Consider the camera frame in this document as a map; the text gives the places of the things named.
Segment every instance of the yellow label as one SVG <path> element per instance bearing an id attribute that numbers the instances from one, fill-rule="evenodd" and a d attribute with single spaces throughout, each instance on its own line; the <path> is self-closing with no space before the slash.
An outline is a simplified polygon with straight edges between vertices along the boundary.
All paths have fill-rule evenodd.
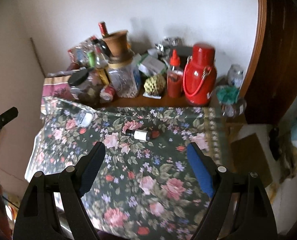
<path id="1" fill-rule="evenodd" d="M 105 86 L 109 85 L 110 82 L 109 82 L 109 79 L 105 73 L 105 70 L 103 68 L 97 68 L 96 71 L 97 71 L 98 75 L 100 76 L 103 85 L 105 85 Z"/>

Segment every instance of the small dark bottle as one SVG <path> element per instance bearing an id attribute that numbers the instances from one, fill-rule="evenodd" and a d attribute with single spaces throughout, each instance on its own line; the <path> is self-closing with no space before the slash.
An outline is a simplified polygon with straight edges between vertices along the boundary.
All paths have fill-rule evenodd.
<path id="1" fill-rule="evenodd" d="M 131 136 L 134 139 L 141 140 L 141 141 L 149 141 L 152 137 L 152 133 L 149 131 L 143 130 L 131 130 L 126 129 L 125 134 L 127 136 Z"/>

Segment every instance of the can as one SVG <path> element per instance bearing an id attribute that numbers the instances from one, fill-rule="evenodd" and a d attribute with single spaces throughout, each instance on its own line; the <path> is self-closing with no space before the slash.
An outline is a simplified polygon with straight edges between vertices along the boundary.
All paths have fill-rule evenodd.
<path id="1" fill-rule="evenodd" d="M 115 90 L 111 85 L 107 85 L 104 88 L 102 88 L 100 93 L 100 97 L 106 102 L 113 101 L 114 95 L 115 95 Z"/>

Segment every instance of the blue gripper pad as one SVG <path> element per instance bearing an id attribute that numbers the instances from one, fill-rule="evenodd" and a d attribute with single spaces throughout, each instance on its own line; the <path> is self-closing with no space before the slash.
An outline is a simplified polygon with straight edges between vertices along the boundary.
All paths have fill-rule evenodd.
<path id="1" fill-rule="evenodd" d="M 201 190 L 207 193 L 210 198 L 213 198 L 215 190 L 213 188 L 212 176 L 207 171 L 198 153 L 195 151 L 194 147 L 191 144 L 187 146 L 187 159 L 192 167 L 192 170 L 195 174 L 196 180 L 201 187 Z"/>

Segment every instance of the white wall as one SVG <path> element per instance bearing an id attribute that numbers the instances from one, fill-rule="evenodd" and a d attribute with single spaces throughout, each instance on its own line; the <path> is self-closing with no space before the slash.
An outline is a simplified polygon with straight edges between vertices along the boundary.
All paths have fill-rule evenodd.
<path id="1" fill-rule="evenodd" d="M 0 135 L 0 178 L 8 192 L 23 196 L 34 137 L 41 129 L 43 76 L 16 0 L 0 0 L 0 114 L 15 106 L 18 117 Z"/>
<path id="2" fill-rule="evenodd" d="M 226 74 L 231 63 L 240 64 L 246 73 L 258 18 L 258 0 L 18 2 L 47 72 L 66 69 L 67 50 L 93 34 L 100 35 L 97 23 L 105 21 L 109 32 L 129 30 L 133 42 L 154 44 L 172 35 L 183 37 L 187 45 L 208 42 L 217 49 L 218 76 Z"/>

